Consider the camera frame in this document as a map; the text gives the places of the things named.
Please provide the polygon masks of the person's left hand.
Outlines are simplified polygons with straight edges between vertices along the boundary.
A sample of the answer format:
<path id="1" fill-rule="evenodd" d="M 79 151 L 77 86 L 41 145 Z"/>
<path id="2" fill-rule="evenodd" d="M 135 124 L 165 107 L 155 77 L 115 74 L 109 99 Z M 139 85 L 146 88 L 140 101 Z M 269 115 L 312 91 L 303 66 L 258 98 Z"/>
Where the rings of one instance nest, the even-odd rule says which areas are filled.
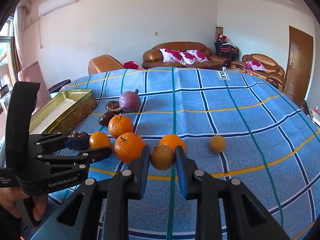
<path id="1" fill-rule="evenodd" d="M 15 218 L 20 218 L 20 212 L 15 204 L 18 200 L 24 200 L 30 196 L 25 194 L 20 187 L 1 188 L 1 206 L 11 213 Z M 40 221 L 47 209 L 48 196 L 35 196 L 33 215 L 36 221 Z"/>

